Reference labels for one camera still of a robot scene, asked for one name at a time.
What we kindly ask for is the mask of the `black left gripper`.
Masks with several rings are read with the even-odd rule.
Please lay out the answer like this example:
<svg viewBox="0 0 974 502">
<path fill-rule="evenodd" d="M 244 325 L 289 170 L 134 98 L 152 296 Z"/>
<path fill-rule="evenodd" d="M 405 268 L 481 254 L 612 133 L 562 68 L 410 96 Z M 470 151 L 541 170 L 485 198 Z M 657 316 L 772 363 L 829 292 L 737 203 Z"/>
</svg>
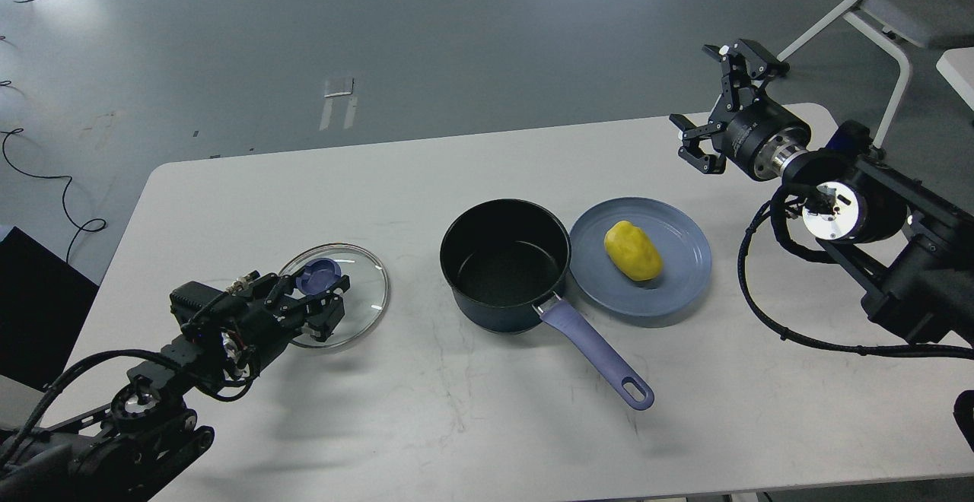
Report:
<svg viewBox="0 0 974 502">
<path fill-rule="evenodd" d="M 263 370 L 307 327 L 314 342 L 327 342 L 345 315 L 343 294 L 350 276 L 333 280 L 301 280 L 305 301 L 292 297 L 291 275 L 257 271 L 235 281 L 226 290 L 228 322 L 223 328 L 231 343 L 226 350 L 236 370 Z"/>
</svg>

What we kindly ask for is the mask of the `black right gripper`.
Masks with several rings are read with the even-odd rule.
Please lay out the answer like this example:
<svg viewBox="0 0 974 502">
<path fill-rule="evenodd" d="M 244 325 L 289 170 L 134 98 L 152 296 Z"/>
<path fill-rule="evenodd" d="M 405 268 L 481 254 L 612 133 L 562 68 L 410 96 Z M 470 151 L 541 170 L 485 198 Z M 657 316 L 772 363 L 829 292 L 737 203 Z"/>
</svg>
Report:
<svg viewBox="0 0 974 502">
<path fill-rule="evenodd" d="M 730 121 L 695 125 L 683 114 L 670 114 L 680 132 L 678 156 L 703 175 L 723 175 L 728 158 L 755 182 L 779 176 L 783 163 L 773 160 L 776 151 L 782 146 L 803 151 L 811 140 L 810 125 L 792 111 L 776 101 L 759 101 L 772 80 L 788 75 L 790 63 L 751 39 L 705 44 L 702 51 L 721 66 L 720 94 L 709 118 Z M 723 131 L 723 152 L 706 154 L 702 142 Z"/>
</svg>

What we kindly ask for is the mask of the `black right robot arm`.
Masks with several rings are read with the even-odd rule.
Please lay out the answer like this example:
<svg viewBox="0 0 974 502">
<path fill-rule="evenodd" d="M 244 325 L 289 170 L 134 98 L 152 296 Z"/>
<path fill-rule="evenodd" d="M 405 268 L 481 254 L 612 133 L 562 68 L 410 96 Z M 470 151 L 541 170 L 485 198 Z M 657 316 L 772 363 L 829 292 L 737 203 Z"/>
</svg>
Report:
<svg viewBox="0 0 974 502">
<path fill-rule="evenodd" d="M 790 66 L 759 42 L 734 39 L 702 50 L 720 65 L 720 92 L 705 123 L 669 116 L 680 134 L 678 155 L 704 175 L 721 175 L 733 163 L 755 182 L 778 183 L 737 253 L 738 284 L 757 319 L 807 348 L 971 361 L 972 215 L 884 162 L 870 129 L 857 121 L 839 124 L 827 144 L 811 149 L 810 124 L 768 94 Z M 766 314 L 746 273 L 763 224 L 790 255 L 842 267 L 863 288 L 867 319 L 899 343 L 822 342 Z"/>
</svg>

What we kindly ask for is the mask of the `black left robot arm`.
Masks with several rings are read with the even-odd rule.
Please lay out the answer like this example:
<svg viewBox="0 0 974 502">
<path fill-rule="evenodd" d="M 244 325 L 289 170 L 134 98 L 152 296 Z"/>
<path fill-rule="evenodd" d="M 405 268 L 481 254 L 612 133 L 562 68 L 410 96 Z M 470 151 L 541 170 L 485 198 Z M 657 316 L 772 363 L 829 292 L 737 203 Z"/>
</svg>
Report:
<svg viewBox="0 0 974 502">
<path fill-rule="evenodd" d="M 157 351 L 84 357 L 59 374 L 24 426 L 2 432 L 4 501 L 147 501 L 215 442 L 186 404 L 195 390 L 217 402 L 243 398 L 295 337 L 324 342 L 344 317 L 350 277 L 337 267 L 256 271 L 226 290 L 188 281 L 170 293 L 180 334 Z M 135 357 L 110 402 L 41 428 L 53 402 L 84 373 Z"/>
</svg>

